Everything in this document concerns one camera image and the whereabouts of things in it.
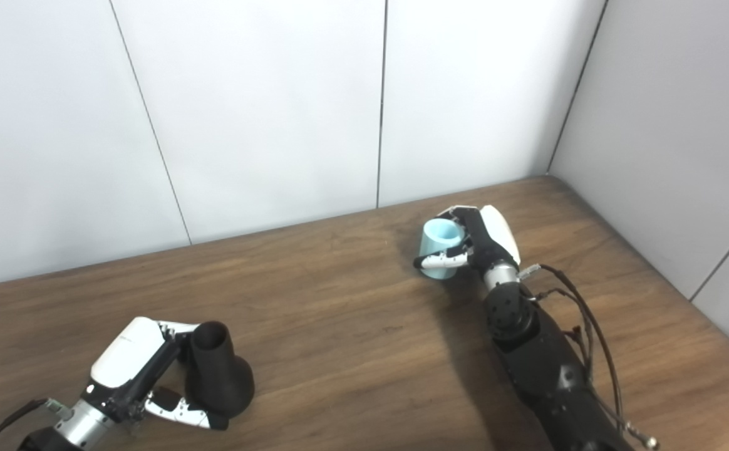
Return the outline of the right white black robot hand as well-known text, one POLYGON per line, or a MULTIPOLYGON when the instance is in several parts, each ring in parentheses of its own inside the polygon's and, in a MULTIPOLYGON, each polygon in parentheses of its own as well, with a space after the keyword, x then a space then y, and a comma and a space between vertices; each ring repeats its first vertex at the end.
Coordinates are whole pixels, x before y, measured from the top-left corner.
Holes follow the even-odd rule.
POLYGON ((456 229, 443 249, 419 255, 413 266, 422 271, 469 267, 481 274, 489 288, 519 282, 521 257, 505 217, 492 205, 454 205, 432 221, 447 220, 456 229))

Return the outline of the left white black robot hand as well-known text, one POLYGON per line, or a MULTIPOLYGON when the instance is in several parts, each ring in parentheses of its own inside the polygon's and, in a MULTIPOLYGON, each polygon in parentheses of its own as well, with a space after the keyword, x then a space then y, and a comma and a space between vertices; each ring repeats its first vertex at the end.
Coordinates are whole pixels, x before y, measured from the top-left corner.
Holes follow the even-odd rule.
POLYGON ((93 363, 81 400, 115 423, 137 423, 149 413, 197 428, 224 431, 229 420, 178 392, 157 388, 170 366, 186 356, 198 324, 136 317, 93 363))

